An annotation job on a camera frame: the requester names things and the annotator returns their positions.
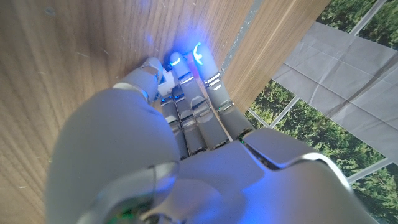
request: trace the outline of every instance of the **tree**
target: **tree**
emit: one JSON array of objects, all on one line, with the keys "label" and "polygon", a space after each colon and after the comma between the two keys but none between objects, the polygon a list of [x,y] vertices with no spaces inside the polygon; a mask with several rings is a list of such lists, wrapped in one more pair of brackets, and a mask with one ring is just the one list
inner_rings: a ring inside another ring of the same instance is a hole
[{"label": "tree", "polygon": [[332,0],[317,22],[350,32],[376,0]]},{"label": "tree", "polygon": [[[294,94],[281,87],[277,82],[271,80],[260,92],[251,106],[251,109],[259,115],[267,124],[271,124],[282,110],[293,99]],[[250,113],[246,113],[247,119],[255,128],[261,128],[262,124]]]},{"label": "tree", "polygon": [[[293,97],[276,82],[270,82],[251,108],[262,119],[272,122]],[[261,127],[251,114],[246,113],[246,117],[255,127]],[[347,177],[384,158],[302,100],[293,106],[275,129],[328,156]],[[398,223],[398,167],[392,165],[358,180],[352,187],[371,215],[378,220]]]},{"label": "tree", "polygon": [[387,1],[359,33],[360,37],[398,50],[398,0]]}]

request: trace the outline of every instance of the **blue led light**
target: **blue led light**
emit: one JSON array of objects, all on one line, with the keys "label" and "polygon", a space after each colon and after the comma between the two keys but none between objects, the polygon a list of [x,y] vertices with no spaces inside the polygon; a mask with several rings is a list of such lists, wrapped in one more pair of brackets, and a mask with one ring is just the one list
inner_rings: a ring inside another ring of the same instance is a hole
[{"label": "blue led light", "polygon": [[201,43],[197,43],[197,45],[195,46],[195,48],[193,49],[193,57],[195,58],[195,60],[198,62],[199,65],[203,65],[203,63],[200,61],[200,59],[203,57],[202,54],[197,54],[197,50],[198,50],[198,46],[201,45]]},{"label": "blue led light", "polygon": [[171,66],[174,66],[174,65],[180,63],[180,61],[181,61],[181,59],[178,58],[175,62],[170,62],[170,65],[171,65]]}]

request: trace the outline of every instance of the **robotic finger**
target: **robotic finger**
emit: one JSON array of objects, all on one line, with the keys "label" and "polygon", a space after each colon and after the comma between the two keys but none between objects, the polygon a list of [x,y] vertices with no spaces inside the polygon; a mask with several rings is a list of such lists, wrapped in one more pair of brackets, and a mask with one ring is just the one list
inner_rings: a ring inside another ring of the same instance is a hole
[{"label": "robotic finger", "polygon": [[193,49],[193,57],[211,104],[216,108],[221,122],[233,139],[242,140],[254,128],[229,97],[209,48],[199,42]]}]

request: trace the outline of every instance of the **white curtain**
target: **white curtain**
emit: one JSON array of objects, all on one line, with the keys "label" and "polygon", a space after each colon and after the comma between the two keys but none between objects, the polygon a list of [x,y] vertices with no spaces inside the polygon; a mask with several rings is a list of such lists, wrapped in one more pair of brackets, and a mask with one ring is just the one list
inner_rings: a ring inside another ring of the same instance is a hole
[{"label": "white curtain", "polygon": [[398,52],[314,23],[273,79],[398,164]]}]

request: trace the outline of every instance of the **wooden surface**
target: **wooden surface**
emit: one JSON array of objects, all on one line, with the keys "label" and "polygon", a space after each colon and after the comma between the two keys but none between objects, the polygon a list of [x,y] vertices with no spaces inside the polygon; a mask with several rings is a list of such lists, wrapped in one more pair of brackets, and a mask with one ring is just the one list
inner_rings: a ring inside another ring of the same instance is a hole
[{"label": "wooden surface", "polygon": [[264,1],[224,74],[245,112],[330,0]]},{"label": "wooden surface", "polygon": [[[238,105],[251,103],[326,4],[292,2],[264,1],[228,68],[224,81]],[[184,53],[199,40],[221,65],[251,4],[1,1],[0,223],[44,222],[53,144],[79,105],[148,56],[166,61],[172,51]],[[255,88],[237,94],[253,80],[259,80]]]}]

